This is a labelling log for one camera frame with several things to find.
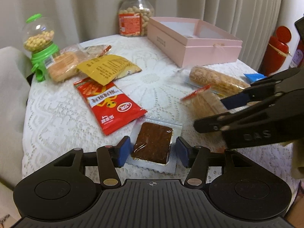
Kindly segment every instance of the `glass jar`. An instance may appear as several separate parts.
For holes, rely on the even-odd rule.
[[[149,18],[154,8],[149,0],[123,0],[118,11],[119,31],[122,36],[146,36]]]
[[[26,25],[22,30],[23,47],[33,53],[38,53],[53,42],[54,23],[41,14],[35,14],[27,19]]]

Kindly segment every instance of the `curtain fold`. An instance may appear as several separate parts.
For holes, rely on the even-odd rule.
[[[0,48],[24,52],[21,31],[35,13],[55,21],[60,48],[118,33],[121,0],[0,0]],[[151,0],[157,16],[203,19],[243,40],[239,59],[258,69],[274,32],[281,0]]]

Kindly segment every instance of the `yellow snack packet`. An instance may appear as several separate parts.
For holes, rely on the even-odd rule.
[[[118,55],[94,58],[78,64],[77,68],[103,86],[115,79],[141,71],[136,64]]]

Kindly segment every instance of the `barcode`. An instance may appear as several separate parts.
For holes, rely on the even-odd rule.
[[[48,67],[50,64],[54,62],[54,59],[52,56],[49,56],[47,59],[44,60],[44,64],[46,67]]]

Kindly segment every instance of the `blue packet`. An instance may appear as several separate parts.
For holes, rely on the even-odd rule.
[[[250,81],[250,83],[266,78],[265,75],[259,74],[259,73],[257,73],[257,74],[244,74],[244,75]]]

